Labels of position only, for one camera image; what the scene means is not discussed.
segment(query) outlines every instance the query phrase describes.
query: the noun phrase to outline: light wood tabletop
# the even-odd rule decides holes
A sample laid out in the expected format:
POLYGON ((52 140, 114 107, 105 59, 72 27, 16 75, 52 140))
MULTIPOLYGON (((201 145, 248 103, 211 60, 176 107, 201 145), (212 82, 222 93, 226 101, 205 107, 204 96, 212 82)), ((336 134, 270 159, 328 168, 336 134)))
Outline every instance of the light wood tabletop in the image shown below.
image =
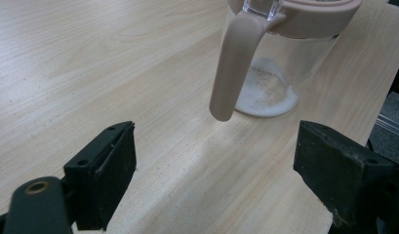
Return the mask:
POLYGON ((0 1, 0 214, 106 127, 136 123, 138 170, 107 233, 327 233, 293 171, 299 120, 365 144, 399 67, 399 8, 365 0, 297 108, 208 105, 224 0, 0 1))

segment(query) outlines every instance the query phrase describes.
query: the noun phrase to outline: white powder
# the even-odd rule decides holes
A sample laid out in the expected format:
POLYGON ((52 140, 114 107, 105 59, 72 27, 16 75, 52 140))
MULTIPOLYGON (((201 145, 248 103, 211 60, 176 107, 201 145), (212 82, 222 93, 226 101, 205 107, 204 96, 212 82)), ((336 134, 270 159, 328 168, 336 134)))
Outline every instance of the white powder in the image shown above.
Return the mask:
POLYGON ((253 116, 276 116, 291 110, 298 98, 274 60, 257 58, 251 63, 236 109, 253 116))

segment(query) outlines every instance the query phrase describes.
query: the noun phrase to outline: pitcher handle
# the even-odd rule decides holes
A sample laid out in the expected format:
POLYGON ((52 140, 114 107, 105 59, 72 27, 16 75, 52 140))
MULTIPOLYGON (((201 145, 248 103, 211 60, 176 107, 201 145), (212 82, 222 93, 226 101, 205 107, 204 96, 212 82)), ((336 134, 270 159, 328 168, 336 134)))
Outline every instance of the pitcher handle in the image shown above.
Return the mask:
POLYGON ((223 38, 209 105, 216 119, 230 119, 260 39, 267 29, 284 19, 281 13, 267 20, 243 11, 233 18, 223 38))

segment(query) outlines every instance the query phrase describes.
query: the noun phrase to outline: screw hole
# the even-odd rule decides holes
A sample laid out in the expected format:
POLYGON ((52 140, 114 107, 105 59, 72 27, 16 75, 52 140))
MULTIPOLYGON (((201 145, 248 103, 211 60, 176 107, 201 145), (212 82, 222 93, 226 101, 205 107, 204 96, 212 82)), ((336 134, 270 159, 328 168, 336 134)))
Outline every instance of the screw hole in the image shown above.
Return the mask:
POLYGON ((50 186, 47 181, 38 181, 26 187, 25 193, 28 195, 33 195, 46 190, 50 186))
POLYGON ((80 160, 78 161, 77 165, 78 166, 86 166, 89 163, 88 160, 80 160))
POLYGON ((377 164, 378 163, 378 161, 375 160, 375 159, 368 159, 367 162, 371 163, 371 164, 377 164))

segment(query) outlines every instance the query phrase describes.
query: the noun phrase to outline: wood grain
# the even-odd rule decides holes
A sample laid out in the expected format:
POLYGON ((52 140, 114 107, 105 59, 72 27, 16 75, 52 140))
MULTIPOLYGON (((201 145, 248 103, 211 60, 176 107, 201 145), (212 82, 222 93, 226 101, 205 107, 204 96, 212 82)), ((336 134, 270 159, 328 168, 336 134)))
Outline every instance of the wood grain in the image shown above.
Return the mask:
POLYGON ((208 110, 223 0, 0 1, 0 214, 101 130, 136 122, 138 170, 108 233, 327 233, 292 170, 299 120, 364 144, 399 67, 399 8, 364 1, 298 107, 208 110))

